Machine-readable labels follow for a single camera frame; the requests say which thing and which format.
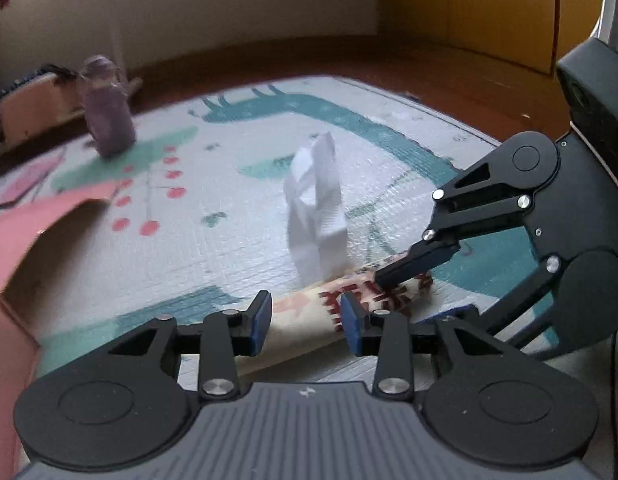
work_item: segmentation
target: bottle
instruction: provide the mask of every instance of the bottle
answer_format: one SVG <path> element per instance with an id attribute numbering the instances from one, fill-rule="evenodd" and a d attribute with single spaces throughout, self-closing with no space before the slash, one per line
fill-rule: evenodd
<path id="1" fill-rule="evenodd" d="M 128 94 L 117 67 L 104 56 L 85 60 L 81 70 L 84 118 L 103 158 L 124 152 L 136 142 Z"/>

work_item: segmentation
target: pink dot print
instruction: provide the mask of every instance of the pink dot print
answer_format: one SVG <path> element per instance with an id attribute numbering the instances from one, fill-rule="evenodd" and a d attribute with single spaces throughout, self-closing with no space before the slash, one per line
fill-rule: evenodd
<path id="1" fill-rule="evenodd" d="M 129 227 L 129 218 L 116 218 L 112 224 L 112 230 L 122 231 Z"/>
<path id="2" fill-rule="evenodd" d="M 151 236 L 158 231 L 160 224 L 156 220 L 147 220 L 140 228 L 140 234 L 143 236 Z"/>
<path id="3" fill-rule="evenodd" d="M 183 187 L 172 187 L 169 191 L 167 191 L 167 196 L 169 198 L 180 198 L 186 192 L 187 190 Z"/>
<path id="4" fill-rule="evenodd" d="M 116 200 L 116 206 L 118 207 L 124 207 L 129 203 L 131 203 L 131 197 L 129 195 L 121 196 Z"/>

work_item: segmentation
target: wooden floor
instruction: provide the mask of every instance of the wooden floor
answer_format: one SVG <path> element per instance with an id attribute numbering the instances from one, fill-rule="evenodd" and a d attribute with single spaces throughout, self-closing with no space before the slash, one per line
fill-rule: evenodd
<path id="1" fill-rule="evenodd" d="M 490 136 L 537 130 L 553 139 L 569 125 L 558 83 L 545 75 L 462 50 L 395 37 L 306 38 L 218 49 L 131 72 L 143 89 L 135 113 L 267 80 L 338 75 L 406 93 Z M 0 157 L 0 174 L 84 133 L 83 120 Z"/>

